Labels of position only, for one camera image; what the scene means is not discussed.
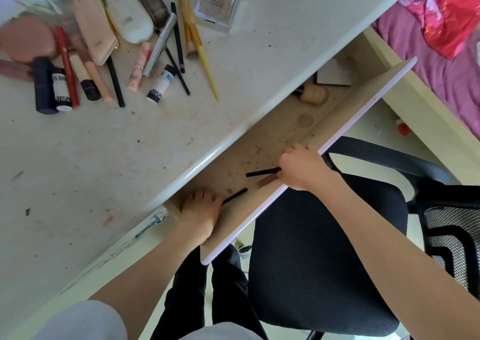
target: black chair seat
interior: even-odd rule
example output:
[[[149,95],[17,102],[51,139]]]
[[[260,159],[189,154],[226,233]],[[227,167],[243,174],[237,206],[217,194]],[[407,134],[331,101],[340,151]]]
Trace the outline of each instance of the black chair seat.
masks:
[[[397,187],[342,176],[364,201],[406,234],[408,209]],[[253,241],[248,293],[262,321],[364,336],[386,336],[397,328],[399,321],[342,228],[309,192],[285,191],[257,218]]]

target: white shirt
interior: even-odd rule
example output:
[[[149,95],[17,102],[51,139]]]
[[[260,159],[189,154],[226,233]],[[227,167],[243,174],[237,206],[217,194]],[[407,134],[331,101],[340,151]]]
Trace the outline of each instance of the white shirt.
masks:
[[[100,301],[83,301],[53,316],[32,340],[127,340],[120,315]],[[222,322],[194,331],[182,340],[261,340],[255,332]]]

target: hand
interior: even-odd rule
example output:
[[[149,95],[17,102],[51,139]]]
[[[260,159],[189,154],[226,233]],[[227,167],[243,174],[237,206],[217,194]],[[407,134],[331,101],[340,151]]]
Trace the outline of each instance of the hand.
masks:
[[[180,224],[193,235],[194,240],[198,241],[197,245],[212,234],[222,202],[223,197],[217,196],[213,199],[211,191],[198,190],[189,194],[183,203]]]
[[[313,145],[293,144],[293,148],[284,150],[276,165],[282,168],[278,173],[282,183],[297,191],[312,191],[334,174]]]

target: desk drawer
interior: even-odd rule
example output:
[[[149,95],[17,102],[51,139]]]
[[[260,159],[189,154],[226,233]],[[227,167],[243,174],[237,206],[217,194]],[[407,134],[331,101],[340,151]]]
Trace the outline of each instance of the desk drawer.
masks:
[[[342,51],[347,58],[351,45]],[[368,63],[359,65],[357,61],[358,68],[368,69]],[[329,98],[323,106],[288,96],[170,198],[165,207],[179,218],[185,196],[196,189],[209,188],[228,197],[248,188],[222,207],[212,236],[201,246],[201,262],[210,263],[286,189],[280,180],[257,188],[256,183],[264,177],[246,178],[245,173],[274,167],[283,149],[294,142],[313,144],[323,154],[414,64],[415,60],[400,63],[371,78],[364,77],[350,88],[328,87]]]

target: black pencil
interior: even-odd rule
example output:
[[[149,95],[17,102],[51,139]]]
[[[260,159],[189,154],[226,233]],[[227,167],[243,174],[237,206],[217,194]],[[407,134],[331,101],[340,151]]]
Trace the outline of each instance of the black pencil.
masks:
[[[282,168],[265,169],[265,170],[259,170],[259,171],[256,171],[256,172],[247,173],[247,174],[245,174],[245,176],[247,178],[256,177],[256,176],[264,176],[265,174],[279,173],[279,171],[281,171],[281,170],[282,170]]]
[[[112,77],[113,88],[115,89],[115,94],[117,95],[118,104],[120,107],[125,107],[125,101],[123,100],[123,94],[120,89],[117,71],[115,70],[115,66],[113,65],[112,56],[109,56],[106,62],[110,71],[110,76]]]
[[[185,90],[185,93],[187,93],[187,96],[189,96],[190,91],[188,90],[187,84],[183,80],[183,77],[182,77],[180,71],[178,70],[177,63],[175,63],[175,59],[173,59],[172,53],[170,52],[170,50],[166,46],[165,46],[165,51],[166,51],[166,54],[168,55],[168,57],[170,59],[171,64],[173,65],[173,68],[175,69],[175,71],[177,72],[177,75],[179,76],[178,78],[180,79],[181,85],[183,86],[183,89]]]
[[[177,8],[175,7],[175,2],[172,2],[170,4],[172,8],[172,13],[177,15]],[[173,27],[173,32],[175,34],[175,42],[177,43],[177,54],[179,55],[178,57],[178,62],[180,64],[180,71],[182,73],[185,73],[185,64],[183,63],[183,53],[182,53],[182,42],[180,40],[180,29],[178,28],[178,21],[175,23],[175,26]]]
[[[229,203],[232,199],[237,198],[238,196],[240,196],[241,194],[245,193],[246,191],[248,191],[248,188],[244,188],[243,190],[238,191],[237,193],[232,194],[230,197],[225,198],[225,199],[223,200],[222,206],[223,206],[225,203]]]

